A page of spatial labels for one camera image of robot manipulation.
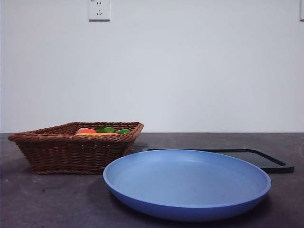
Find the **countertop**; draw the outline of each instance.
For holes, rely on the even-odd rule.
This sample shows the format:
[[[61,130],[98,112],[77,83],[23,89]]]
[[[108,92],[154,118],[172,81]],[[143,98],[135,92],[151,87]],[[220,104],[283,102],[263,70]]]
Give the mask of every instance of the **countertop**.
[[[2,228],[304,228],[304,133],[141,133],[132,152],[149,148],[263,150],[294,165],[269,174],[266,198],[243,215],[208,223],[181,223],[134,211],[108,190],[102,175],[30,172],[9,134],[1,134]]]

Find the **electrical outlet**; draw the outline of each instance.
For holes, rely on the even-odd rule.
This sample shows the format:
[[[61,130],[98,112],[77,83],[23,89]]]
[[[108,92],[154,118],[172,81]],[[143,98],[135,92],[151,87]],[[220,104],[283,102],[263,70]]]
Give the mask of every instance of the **electrical outlet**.
[[[110,21],[110,0],[88,0],[90,21]]]

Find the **green lime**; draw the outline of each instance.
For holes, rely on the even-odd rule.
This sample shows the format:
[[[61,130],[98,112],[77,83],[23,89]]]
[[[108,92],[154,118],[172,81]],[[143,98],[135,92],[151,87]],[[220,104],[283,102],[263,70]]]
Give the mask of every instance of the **green lime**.
[[[104,133],[113,133],[114,132],[114,128],[112,127],[105,127],[104,128]]]
[[[119,134],[126,134],[129,132],[131,132],[129,129],[121,129],[120,131],[117,131],[117,133],[119,133]]]
[[[105,133],[105,126],[98,126],[96,128],[97,133]]]

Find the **wicker basket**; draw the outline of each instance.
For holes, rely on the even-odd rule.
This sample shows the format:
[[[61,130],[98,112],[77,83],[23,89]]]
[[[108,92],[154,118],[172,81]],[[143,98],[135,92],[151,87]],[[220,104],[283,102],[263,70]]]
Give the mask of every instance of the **wicker basket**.
[[[130,133],[104,136],[76,136],[82,127],[110,126]],[[143,124],[140,122],[73,122],[9,136],[37,174],[102,174],[112,161],[128,154]]]

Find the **black cutting board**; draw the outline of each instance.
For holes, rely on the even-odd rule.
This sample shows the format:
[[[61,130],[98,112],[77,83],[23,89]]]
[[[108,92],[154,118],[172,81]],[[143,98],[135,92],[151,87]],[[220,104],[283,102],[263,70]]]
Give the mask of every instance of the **black cutting board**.
[[[161,149],[148,149],[152,150],[166,150],[166,148]],[[288,164],[287,162],[275,158],[273,155],[254,150],[254,149],[188,149],[188,150],[196,150],[196,151],[206,151],[213,153],[220,153],[224,155],[228,155],[231,157],[239,158],[245,160],[251,164],[260,167],[267,173],[292,173],[294,172],[294,166]]]

